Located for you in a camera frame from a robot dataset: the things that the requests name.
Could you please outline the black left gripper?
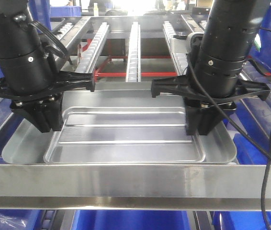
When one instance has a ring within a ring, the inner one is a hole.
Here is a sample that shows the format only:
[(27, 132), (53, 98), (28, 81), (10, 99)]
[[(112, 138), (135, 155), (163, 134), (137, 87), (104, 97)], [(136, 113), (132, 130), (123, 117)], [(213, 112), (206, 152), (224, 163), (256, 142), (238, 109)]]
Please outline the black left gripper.
[(0, 78), (0, 98), (11, 100), (10, 109), (41, 133), (50, 132), (50, 129), (62, 130), (63, 94), (77, 89), (95, 91), (93, 75), (68, 71), (21, 71)]

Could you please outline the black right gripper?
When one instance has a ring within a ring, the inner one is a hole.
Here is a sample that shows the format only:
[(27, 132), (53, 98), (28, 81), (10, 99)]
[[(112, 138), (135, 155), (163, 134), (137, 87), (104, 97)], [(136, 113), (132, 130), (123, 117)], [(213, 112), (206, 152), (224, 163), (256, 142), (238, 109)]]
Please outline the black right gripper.
[(235, 101), (252, 96), (265, 101), (270, 92), (265, 83), (224, 75), (204, 75), (197, 79), (180, 75), (156, 79), (151, 84), (153, 98), (161, 93), (184, 98), (187, 135), (195, 135), (198, 128), (199, 135), (208, 135), (228, 112), (236, 110)]

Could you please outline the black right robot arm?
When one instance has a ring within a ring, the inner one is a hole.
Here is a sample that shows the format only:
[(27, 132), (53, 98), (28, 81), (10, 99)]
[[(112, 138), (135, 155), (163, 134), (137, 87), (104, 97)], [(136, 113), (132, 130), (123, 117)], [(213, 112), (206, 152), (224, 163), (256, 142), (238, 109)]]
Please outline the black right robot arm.
[(269, 6), (268, 0), (214, 1), (204, 33), (189, 41), (187, 72), (152, 81), (153, 97), (183, 97), (187, 135), (207, 135), (224, 118), (218, 107), (229, 115), (240, 99), (267, 99), (270, 89), (265, 83), (241, 80), (239, 75)]

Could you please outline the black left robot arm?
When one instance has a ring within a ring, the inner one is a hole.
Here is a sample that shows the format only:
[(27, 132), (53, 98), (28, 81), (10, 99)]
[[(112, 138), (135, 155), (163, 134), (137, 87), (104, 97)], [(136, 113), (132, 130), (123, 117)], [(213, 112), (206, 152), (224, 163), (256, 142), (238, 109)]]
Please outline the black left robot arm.
[(55, 57), (67, 59), (68, 50), (32, 18), (28, 2), (0, 0), (0, 98), (42, 133), (62, 129), (64, 92), (95, 90), (91, 73), (62, 71)]

